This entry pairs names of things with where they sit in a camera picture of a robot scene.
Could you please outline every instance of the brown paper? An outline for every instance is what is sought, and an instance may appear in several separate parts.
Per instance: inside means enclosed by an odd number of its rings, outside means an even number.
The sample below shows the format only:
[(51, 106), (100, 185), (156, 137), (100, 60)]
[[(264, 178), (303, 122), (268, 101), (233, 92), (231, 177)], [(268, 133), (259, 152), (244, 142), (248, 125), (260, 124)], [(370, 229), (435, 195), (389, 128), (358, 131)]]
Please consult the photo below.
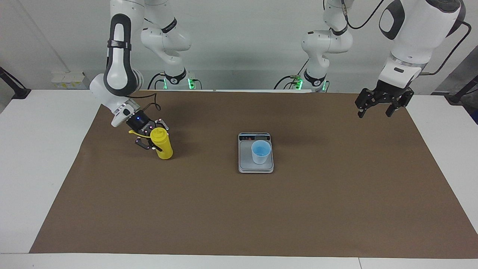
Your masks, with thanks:
[[(31, 253), (478, 258), (408, 112), (355, 98), (160, 92), (168, 161), (101, 107)], [(238, 172), (240, 132), (272, 135), (274, 173)]]

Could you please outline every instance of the scale platform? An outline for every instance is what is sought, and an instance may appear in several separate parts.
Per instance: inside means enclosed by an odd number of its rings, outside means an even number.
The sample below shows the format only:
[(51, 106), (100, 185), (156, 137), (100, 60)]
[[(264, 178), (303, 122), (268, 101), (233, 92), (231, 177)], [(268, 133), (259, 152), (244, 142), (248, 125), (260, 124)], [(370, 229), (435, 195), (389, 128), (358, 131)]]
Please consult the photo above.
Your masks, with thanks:
[(252, 144), (258, 140), (265, 140), (271, 144), (271, 136), (268, 133), (241, 133), (239, 134), (239, 172), (243, 174), (270, 174), (274, 172), (274, 156), (271, 155), (262, 164), (256, 164), (252, 160)]

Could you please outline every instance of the white wall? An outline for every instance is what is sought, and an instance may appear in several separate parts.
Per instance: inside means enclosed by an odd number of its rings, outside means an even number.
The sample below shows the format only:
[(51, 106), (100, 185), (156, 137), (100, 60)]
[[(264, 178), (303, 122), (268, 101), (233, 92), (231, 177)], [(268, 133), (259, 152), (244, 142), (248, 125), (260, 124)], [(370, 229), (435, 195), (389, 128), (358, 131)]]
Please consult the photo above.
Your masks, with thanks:
[[(49, 89), (50, 72), (64, 69), (38, 45), (33, 26), (15, 15), (12, 5), (20, 2), (46, 40), (70, 70), (82, 70), (92, 79), (104, 70), (109, 33), (108, 0), (0, 0), (0, 63), (27, 87)], [(320, 0), (171, 0), (179, 23), (193, 38), (193, 47), (183, 53), (186, 68), (194, 71), (205, 88), (270, 89), (279, 78), (296, 73), (307, 59), (300, 46), (310, 30), (327, 29)], [(362, 23), (379, 0), (358, 0), (350, 13), (352, 24)], [(465, 0), (467, 21), (478, 27), (478, 3)], [(359, 92), (373, 88), (391, 47), (378, 29), (381, 7), (370, 24), (351, 30), (354, 47), (346, 54), (331, 55), (328, 79), (331, 91)], [(465, 28), (437, 49), (427, 67), (434, 71), (459, 40)], [(434, 77), (418, 78), (416, 92), (429, 94), (477, 45), (478, 32), (457, 50), (443, 71)], [(133, 39), (133, 65), (146, 80), (163, 68), (163, 63)]]

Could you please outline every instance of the black stand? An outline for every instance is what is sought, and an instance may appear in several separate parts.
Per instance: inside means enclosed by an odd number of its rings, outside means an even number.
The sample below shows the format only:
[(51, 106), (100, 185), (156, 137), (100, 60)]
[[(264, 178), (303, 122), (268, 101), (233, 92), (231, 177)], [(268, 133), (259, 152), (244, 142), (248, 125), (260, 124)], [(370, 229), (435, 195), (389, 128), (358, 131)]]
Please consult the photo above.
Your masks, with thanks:
[(467, 94), (474, 86), (478, 84), (478, 76), (476, 76), (474, 79), (472, 79), (463, 89), (461, 89), (457, 94), (455, 95), (447, 95), (445, 98), (448, 100), (448, 102), (452, 105), (457, 105), (460, 103), (461, 98)]
[(10, 86), (10, 88), (12, 88), (13, 91), (15, 92), (15, 95), (12, 97), (12, 100), (25, 99), (32, 91), (31, 89), (27, 89), (25, 87), (23, 87), (23, 89), (20, 88), (20, 86), (18, 86), (18, 84), (12, 80), (11, 75), (7, 71), (5, 71), (2, 67), (0, 67), (0, 78), (3, 79), (3, 81), (5, 81), (5, 83), (7, 83), (8, 86)]

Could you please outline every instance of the plastic cup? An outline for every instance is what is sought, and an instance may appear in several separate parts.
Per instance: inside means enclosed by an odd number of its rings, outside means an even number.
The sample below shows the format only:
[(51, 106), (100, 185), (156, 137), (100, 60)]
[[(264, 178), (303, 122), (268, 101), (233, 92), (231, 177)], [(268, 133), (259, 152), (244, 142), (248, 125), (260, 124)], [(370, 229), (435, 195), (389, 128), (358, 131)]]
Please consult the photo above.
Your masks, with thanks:
[(271, 154), (271, 144), (265, 140), (259, 140), (252, 144), (252, 160), (256, 164), (265, 164)]

